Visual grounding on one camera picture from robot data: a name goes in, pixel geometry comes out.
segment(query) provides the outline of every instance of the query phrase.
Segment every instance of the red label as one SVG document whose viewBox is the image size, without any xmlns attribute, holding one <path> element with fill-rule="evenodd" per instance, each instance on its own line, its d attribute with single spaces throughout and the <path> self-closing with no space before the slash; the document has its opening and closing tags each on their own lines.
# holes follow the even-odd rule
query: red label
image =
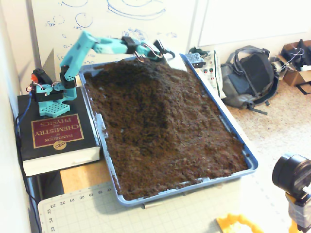
<svg viewBox="0 0 311 233">
<path fill-rule="evenodd" d="M 78 114 L 31 122 L 34 148 L 84 139 Z"/>
</svg>

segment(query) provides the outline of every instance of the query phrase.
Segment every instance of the crc handbook of chemistry and physics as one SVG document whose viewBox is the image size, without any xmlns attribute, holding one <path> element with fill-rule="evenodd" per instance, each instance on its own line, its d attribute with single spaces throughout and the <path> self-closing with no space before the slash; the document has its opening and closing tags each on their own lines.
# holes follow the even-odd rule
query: crc handbook of chemistry and physics
<svg viewBox="0 0 311 233">
<path fill-rule="evenodd" d="M 28 95 L 18 96 L 19 112 Z M 99 160 L 100 143 L 80 88 L 70 111 L 56 118 L 39 115 L 33 100 L 20 125 L 21 157 L 27 176 Z"/>
</svg>

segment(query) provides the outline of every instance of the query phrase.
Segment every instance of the cardboard box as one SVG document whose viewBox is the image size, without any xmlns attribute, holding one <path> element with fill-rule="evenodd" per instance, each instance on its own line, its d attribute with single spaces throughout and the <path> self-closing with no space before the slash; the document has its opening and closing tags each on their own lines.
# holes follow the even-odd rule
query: cardboard box
<svg viewBox="0 0 311 233">
<path fill-rule="evenodd" d="M 306 46 L 311 46 L 311 40 L 306 40 L 304 41 L 304 44 Z M 294 47 L 296 47 L 298 45 L 298 42 L 292 43 L 292 44 L 287 44 L 283 46 L 283 49 L 285 50 L 291 50 Z M 281 57 L 278 56 L 278 58 L 280 58 L 280 60 L 284 63 L 286 63 L 287 61 Z M 289 85 L 289 86 L 295 86 L 297 84 L 302 84 L 305 82 L 309 82 L 311 81 L 311 70 L 308 71 L 297 71 L 295 69 L 294 66 L 289 65 L 289 68 L 292 69 L 292 71 L 288 71 L 286 72 L 283 80 Z"/>
</svg>

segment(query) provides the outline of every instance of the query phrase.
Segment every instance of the tray rim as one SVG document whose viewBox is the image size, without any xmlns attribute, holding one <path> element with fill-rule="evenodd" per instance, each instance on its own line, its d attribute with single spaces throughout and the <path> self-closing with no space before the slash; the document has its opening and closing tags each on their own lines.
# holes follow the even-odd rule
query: tray rim
<svg viewBox="0 0 311 233">
<path fill-rule="evenodd" d="M 186 186 L 184 188 L 180 188 L 180 189 L 170 189 L 170 190 L 166 190 L 163 192 L 160 192 L 158 195 L 155 196 L 151 196 L 148 198 L 138 198 L 138 199 L 134 199 L 134 200 L 125 200 L 123 195 L 118 195 L 116 186 L 120 187 L 118 184 L 118 178 L 117 175 L 115 173 L 114 167 L 113 167 L 113 163 L 112 160 L 110 158 L 109 152 L 108 152 L 108 148 L 106 145 L 106 141 L 105 141 L 105 136 L 102 133 L 102 131 L 99 131 L 98 128 L 102 127 L 105 129 L 105 124 L 103 121 L 103 118 L 101 116 L 101 114 L 98 113 L 94 113 L 92 112 L 92 115 L 94 117 L 94 122 L 96 125 L 96 129 L 97 129 L 97 133 L 100 136 L 100 141 L 103 147 L 103 152 L 104 152 L 104 158 L 107 162 L 107 166 L 108 166 L 108 170 L 109 170 L 109 174 L 110 174 L 110 178 L 111 181 L 113 183 L 113 187 L 114 187 L 114 192 L 115 195 L 117 197 L 118 202 L 123 205 L 123 206 L 127 206 L 127 207 L 131 207 L 131 206 L 136 206 L 139 204 L 145 204 L 147 202 L 151 202 L 154 200 L 158 200 L 158 199 L 162 199 L 162 198 L 166 198 L 169 196 L 173 196 L 173 195 L 177 195 L 180 193 L 184 193 L 184 192 L 189 192 L 189 191 L 194 191 L 195 189 L 199 189 L 202 187 L 208 187 L 210 185 L 216 184 L 216 183 L 223 183 L 226 181 L 230 181 L 233 179 L 238 179 L 242 176 L 245 175 L 249 175 L 254 173 L 258 167 L 259 167 L 259 163 L 257 158 L 255 157 L 254 153 L 256 154 L 257 151 L 255 150 L 255 148 L 253 147 L 253 145 L 251 144 L 250 140 L 248 139 L 248 137 L 246 136 L 246 134 L 244 133 L 244 131 L 242 130 L 242 128 L 239 126 L 239 124 L 237 123 L 237 121 L 235 120 L 235 118 L 232 116 L 232 114 L 229 112 L 229 110 L 227 109 L 227 107 L 225 106 L 225 104 L 222 102 L 222 100 L 220 99 L 220 97 L 217 95 L 217 93 L 215 93 L 215 91 L 213 90 L 211 84 L 208 81 L 205 81 L 203 79 L 201 79 L 201 77 L 198 75 L 198 73 L 195 71 L 194 67 L 191 65 L 190 61 L 187 59 L 187 57 L 183 54 L 180 54 L 181 58 L 183 59 L 183 61 L 185 63 L 187 63 L 192 72 L 195 74 L 195 76 L 201 81 L 202 85 L 204 86 L 207 94 L 209 95 L 209 97 L 214 101 L 214 103 L 217 105 L 220 113 L 221 113 L 221 117 L 223 124 L 228 127 L 232 132 L 234 132 L 236 134 L 236 136 L 238 137 L 238 139 L 244 143 L 244 150 L 243 150 L 243 155 L 245 158 L 245 161 L 247 163 L 247 165 L 249 166 L 249 168 L 247 170 L 243 170 L 243 171 L 239 171 L 236 173 L 233 173 L 231 176 L 228 177 L 219 177 L 219 178 L 214 178 L 214 179 L 210 179 L 210 178 L 198 178 L 199 180 L 202 180 L 201 183 L 198 184 L 193 184 L 190 186 Z M 84 73 L 86 72 L 100 72 L 102 69 L 94 69 L 96 67 L 108 64 L 111 62 L 106 62 L 106 63 L 100 63 L 100 64 L 91 64 L 91 65 L 85 65 L 82 66 L 80 71 L 79 71 L 79 77 L 82 83 L 82 88 L 84 89 L 84 94 L 86 95 L 87 99 L 89 100 L 89 97 L 87 96 L 87 91 L 84 87 L 84 84 L 86 83 L 85 78 L 84 78 Z"/>
</svg>

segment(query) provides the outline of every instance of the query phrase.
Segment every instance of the cutting mat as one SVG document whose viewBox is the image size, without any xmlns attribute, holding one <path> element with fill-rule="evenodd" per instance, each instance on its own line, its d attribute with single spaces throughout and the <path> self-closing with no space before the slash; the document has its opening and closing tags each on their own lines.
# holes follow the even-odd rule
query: cutting mat
<svg viewBox="0 0 311 233">
<path fill-rule="evenodd" d="M 215 218 L 234 212 L 245 214 L 265 233 L 287 233 L 291 223 L 287 206 L 282 211 L 276 207 L 261 178 L 260 173 L 255 173 L 174 196 L 146 209 L 120 205 L 112 183 L 107 182 L 41 201 L 38 208 L 42 232 L 219 233 Z"/>
</svg>

